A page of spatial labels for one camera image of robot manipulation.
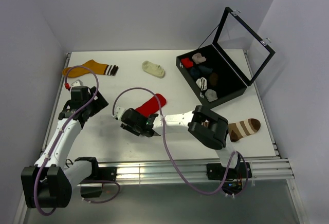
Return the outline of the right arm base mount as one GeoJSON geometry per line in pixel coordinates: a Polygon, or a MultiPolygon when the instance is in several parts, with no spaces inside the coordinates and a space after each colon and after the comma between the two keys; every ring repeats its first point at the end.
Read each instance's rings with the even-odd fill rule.
{"type": "MultiPolygon", "coordinates": [[[[240,162],[234,169],[229,168],[226,176],[226,181],[236,180],[238,178],[250,179],[252,178],[252,171],[250,163],[246,163],[247,168],[243,162],[240,162]]],[[[220,163],[208,163],[206,164],[206,176],[209,180],[222,180],[226,171],[220,163]]]]}

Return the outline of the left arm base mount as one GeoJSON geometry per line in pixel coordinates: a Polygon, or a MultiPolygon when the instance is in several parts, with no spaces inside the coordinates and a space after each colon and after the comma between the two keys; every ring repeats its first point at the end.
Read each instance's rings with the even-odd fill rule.
{"type": "Polygon", "coordinates": [[[101,196],[101,192],[87,192],[80,189],[82,200],[89,204],[102,204],[115,199],[120,191],[121,186],[116,182],[117,168],[116,167],[99,167],[98,161],[95,157],[79,157],[74,163],[65,169],[64,174],[68,179],[72,190],[79,184],[101,184],[101,189],[105,184],[114,184],[117,186],[117,192],[106,200],[93,200],[101,196]]]}

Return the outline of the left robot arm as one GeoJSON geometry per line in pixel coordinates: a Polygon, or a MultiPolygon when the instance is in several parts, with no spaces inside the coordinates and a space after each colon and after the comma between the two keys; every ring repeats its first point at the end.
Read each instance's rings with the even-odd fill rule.
{"type": "Polygon", "coordinates": [[[85,123],[107,106],[108,102],[95,86],[70,89],[70,100],[58,115],[51,141],[34,165],[22,170],[21,182],[28,208],[64,208],[78,184],[99,179],[100,169],[95,157],[79,157],[76,165],[68,169],[64,166],[85,123]]]}

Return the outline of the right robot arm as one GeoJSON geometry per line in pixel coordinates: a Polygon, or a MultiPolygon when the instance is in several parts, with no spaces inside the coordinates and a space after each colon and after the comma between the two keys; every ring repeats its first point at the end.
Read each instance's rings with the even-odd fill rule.
{"type": "Polygon", "coordinates": [[[217,153],[223,173],[232,178],[240,172],[240,157],[229,137],[228,120],[212,110],[198,105],[193,111],[174,115],[143,116],[133,108],[115,108],[114,118],[121,128],[148,138],[169,133],[190,133],[202,145],[217,153]]]}

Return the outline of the dark brown sock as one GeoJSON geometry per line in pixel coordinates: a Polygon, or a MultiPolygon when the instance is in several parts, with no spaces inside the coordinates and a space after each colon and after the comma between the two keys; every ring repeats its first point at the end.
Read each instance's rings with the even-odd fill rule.
{"type": "Polygon", "coordinates": [[[208,82],[213,87],[218,85],[218,80],[219,80],[219,76],[215,72],[211,73],[208,77],[208,82]]]}

